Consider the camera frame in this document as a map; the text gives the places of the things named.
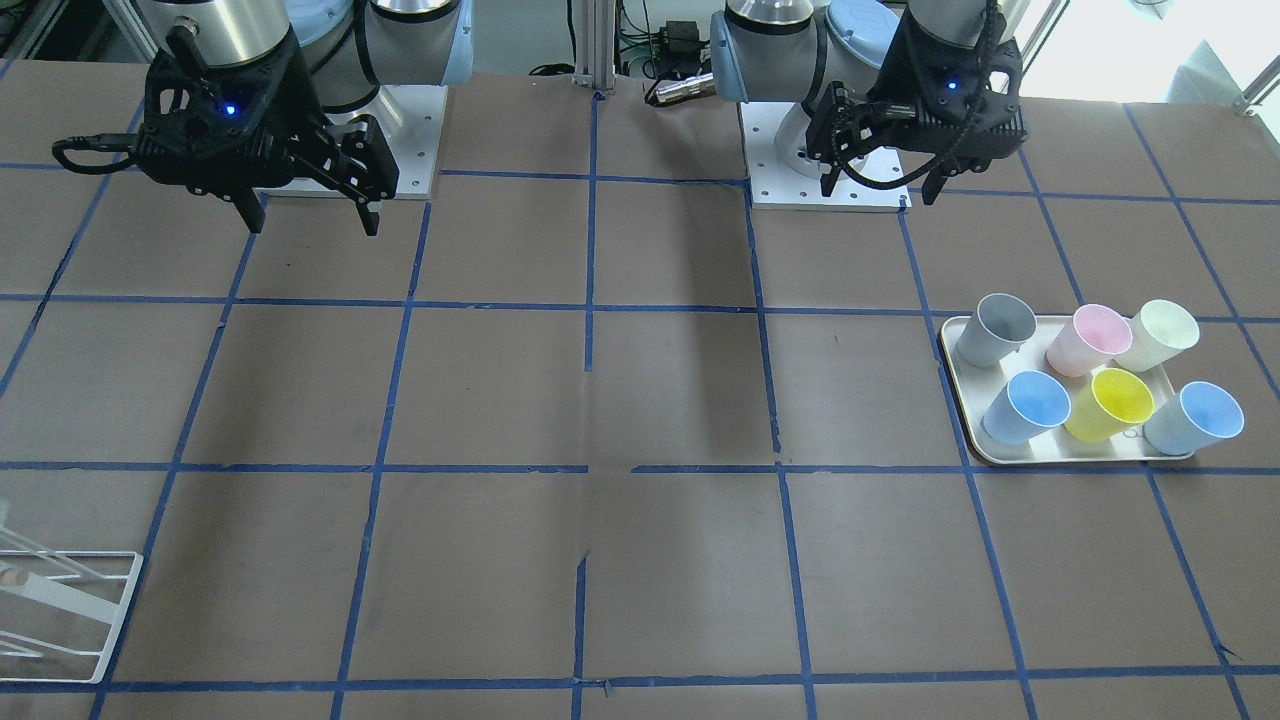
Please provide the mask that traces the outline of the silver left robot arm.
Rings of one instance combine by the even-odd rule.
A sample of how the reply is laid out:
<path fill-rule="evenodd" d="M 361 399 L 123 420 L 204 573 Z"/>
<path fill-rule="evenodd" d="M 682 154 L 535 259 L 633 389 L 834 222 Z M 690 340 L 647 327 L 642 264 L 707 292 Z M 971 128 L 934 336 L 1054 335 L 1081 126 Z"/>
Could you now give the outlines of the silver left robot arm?
<path fill-rule="evenodd" d="M 905 211 L 1027 141 L 1023 1 L 728 1 L 716 92 L 740 110 L 754 204 Z"/>

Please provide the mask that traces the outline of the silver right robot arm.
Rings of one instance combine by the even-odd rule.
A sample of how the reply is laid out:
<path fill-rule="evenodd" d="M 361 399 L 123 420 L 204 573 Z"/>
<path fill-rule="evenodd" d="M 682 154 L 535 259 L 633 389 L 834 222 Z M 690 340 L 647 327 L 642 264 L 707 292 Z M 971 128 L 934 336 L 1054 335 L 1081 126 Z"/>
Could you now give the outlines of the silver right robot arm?
<path fill-rule="evenodd" d="M 232 204 L 252 232 L 260 190 L 310 179 L 375 234 L 401 169 L 372 102 L 474 68 L 470 1 L 147 1 L 143 17 L 157 54 L 131 160 Z"/>

